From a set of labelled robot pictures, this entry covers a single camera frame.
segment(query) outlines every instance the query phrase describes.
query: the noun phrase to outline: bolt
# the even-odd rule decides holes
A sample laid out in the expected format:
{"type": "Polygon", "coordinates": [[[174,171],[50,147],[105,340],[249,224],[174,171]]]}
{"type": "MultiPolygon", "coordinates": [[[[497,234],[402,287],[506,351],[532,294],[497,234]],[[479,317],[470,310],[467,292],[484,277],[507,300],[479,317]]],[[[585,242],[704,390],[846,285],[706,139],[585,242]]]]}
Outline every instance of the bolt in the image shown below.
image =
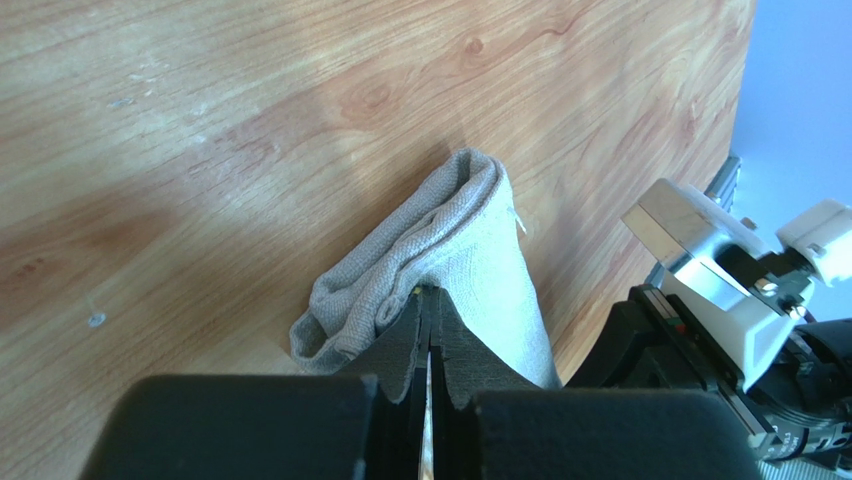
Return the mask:
{"type": "Polygon", "coordinates": [[[787,312],[787,315],[789,315],[793,320],[801,320],[805,316],[805,313],[807,313],[805,307],[801,305],[791,305],[785,308],[784,311],[787,312]]]}
{"type": "Polygon", "coordinates": [[[767,297],[773,297],[778,292],[778,284],[768,278],[761,278],[754,282],[754,288],[767,297]]]}
{"type": "Polygon", "coordinates": [[[752,231],[757,230],[757,224],[754,223],[754,220],[752,220],[748,217],[743,217],[743,219],[740,220],[740,223],[742,223],[743,226],[745,226],[749,230],[752,230],[752,231]]]}

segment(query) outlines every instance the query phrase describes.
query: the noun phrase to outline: white fabric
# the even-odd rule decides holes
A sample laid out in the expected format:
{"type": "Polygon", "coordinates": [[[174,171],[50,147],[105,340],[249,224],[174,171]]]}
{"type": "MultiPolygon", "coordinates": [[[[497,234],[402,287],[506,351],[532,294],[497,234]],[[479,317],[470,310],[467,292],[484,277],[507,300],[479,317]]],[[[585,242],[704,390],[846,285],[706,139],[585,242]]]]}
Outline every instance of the white fabric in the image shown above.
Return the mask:
{"type": "Polygon", "coordinates": [[[456,152],[317,279],[290,330],[293,359],[312,373],[336,372],[391,325],[415,286],[434,285],[506,364],[559,388],[516,220],[503,165],[477,150],[456,152]]]}

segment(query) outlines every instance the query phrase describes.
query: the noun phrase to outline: blue wall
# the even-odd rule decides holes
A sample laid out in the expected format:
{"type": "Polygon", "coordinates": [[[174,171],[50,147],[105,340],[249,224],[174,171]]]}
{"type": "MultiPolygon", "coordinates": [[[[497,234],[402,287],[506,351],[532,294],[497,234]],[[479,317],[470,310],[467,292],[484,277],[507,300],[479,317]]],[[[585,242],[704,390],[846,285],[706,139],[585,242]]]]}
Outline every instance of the blue wall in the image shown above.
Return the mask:
{"type": "MultiPolygon", "coordinates": [[[[852,0],[758,2],[731,149],[733,214],[775,231],[823,198],[852,205],[852,0]]],[[[818,320],[852,318],[852,279],[817,286],[818,320]]]]}

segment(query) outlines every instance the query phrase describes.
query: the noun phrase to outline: white plastic part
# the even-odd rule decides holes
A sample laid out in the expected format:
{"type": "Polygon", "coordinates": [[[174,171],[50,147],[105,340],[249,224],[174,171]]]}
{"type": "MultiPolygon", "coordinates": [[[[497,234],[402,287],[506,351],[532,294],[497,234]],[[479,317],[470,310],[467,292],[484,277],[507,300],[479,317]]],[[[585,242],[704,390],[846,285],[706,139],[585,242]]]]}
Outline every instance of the white plastic part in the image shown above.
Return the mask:
{"type": "MultiPolygon", "coordinates": [[[[780,316],[753,296],[743,297],[723,310],[666,271],[661,290],[677,295],[707,329],[716,343],[743,372],[743,391],[747,391],[769,369],[784,342],[796,326],[796,320],[780,316]]],[[[810,284],[802,292],[803,305],[813,297],[810,284]]]]}
{"type": "Polygon", "coordinates": [[[801,253],[829,287],[852,276],[852,209],[823,200],[776,232],[784,247],[801,253]]]}

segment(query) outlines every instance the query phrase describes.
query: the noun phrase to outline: wooden table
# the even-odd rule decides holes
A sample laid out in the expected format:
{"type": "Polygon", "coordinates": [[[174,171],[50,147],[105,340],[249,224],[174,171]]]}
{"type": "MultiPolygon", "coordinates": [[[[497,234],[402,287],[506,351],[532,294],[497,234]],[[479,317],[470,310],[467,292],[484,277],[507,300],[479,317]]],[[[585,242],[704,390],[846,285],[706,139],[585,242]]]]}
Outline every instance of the wooden table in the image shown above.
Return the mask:
{"type": "Polygon", "coordinates": [[[76,475],[143,376],[295,371],[314,279],[465,145],[507,165],[567,379],[652,263],[619,216],[726,158],[753,13],[4,2],[0,477],[76,475]]]}

